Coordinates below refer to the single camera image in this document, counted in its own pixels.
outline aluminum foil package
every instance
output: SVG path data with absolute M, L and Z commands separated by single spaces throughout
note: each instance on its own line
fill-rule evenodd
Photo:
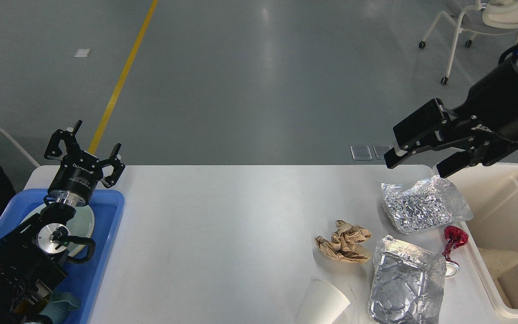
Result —
M 457 187 L 436 175 L 410 184 L 381 184 L 383 209 L 403 234 L 473 218 Z
M 382 324 L 437 324 L 446 262 L 441 254 L 387 235 L 374 253 L 369 314 Z

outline white sticker on floor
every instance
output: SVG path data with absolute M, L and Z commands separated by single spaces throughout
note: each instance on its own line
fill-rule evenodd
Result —
M 78 49 L 76 54 L 73 56 L 74 58 L 86 58 L 91 53 L 91 49 Z

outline crumpled brown paper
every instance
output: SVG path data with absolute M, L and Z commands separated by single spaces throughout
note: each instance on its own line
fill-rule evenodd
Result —
M 330 242 L 320 235 L 315 238 L 317 248 L 333 260 L 350 263 L 369 261 L 371 253 L 359 243 L 370 238 L 371 232 L 359 225 L 351 225 L 342 220 L 337 220 L 335 225 L 337 231 L 333 232 Z

